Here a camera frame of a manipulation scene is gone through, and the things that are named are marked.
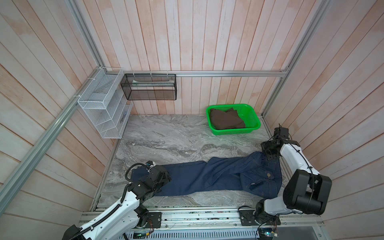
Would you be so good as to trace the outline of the dark blue denim jeans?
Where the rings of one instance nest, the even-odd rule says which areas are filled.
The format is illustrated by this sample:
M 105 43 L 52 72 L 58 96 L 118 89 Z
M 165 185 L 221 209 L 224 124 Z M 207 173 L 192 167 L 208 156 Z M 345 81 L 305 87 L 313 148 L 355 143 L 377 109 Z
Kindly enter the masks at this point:
M 171 181 L 158 196 L 186 196 L 208 191 L 245 191 L 273 199 L 277 197 L 283 178 L 279 161 L 268 160 L 262 152 L 246 157 L 217 158 L 165 165 Z

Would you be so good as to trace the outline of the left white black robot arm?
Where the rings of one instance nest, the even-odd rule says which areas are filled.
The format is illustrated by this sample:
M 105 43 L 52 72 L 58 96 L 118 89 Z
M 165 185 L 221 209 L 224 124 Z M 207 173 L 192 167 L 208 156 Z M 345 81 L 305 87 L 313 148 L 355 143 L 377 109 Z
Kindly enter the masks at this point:
M 153 232 L 153 221 L 143 203 L 152 198 L 161 188 L 171 181 L 168 171 L 162 166 L 141 164 L 149 172 L 144 180 L 129 181 L 122 197 L 100 215 L 80 227 L 69 227 L 63 236 L 64 240 L 115 240 L 126 236 L 126 232 L 134 228 L 150 228 L 145 234 Z

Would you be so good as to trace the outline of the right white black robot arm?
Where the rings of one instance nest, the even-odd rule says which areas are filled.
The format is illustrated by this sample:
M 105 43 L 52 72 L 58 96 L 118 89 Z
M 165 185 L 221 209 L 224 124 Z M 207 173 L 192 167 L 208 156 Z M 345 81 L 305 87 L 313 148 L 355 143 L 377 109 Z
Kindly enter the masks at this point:
M 257 204 L 255 221 L 262 225 L 277 221 L 280 215 L 322 215 L 326 210 L 332 180 L 310 164 L 299 144 L 288 139 L 270 140 L 262 143 L 262 150 L 268 160 L 279 161 L 283 158 L 293 175 L 282 196 L 264 199 Z

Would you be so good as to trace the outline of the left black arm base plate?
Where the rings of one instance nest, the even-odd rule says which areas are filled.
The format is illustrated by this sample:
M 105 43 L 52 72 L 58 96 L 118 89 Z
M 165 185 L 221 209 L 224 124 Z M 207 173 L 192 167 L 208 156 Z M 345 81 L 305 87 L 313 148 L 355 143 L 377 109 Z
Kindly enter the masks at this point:
M 136 228 L 154 228 L 161 227 L 162 213 L 161 212 L 149 212 L 139 218 Z

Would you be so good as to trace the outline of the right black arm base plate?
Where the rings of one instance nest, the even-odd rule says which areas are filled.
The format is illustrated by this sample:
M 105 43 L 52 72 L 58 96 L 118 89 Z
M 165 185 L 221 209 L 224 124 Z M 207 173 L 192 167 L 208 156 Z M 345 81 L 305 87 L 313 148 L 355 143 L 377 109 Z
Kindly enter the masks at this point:
M 238 208 L 242 226 L 281 225 L 279 217 L 269 215 L 262 209 L 253 209 L 248 206 Z

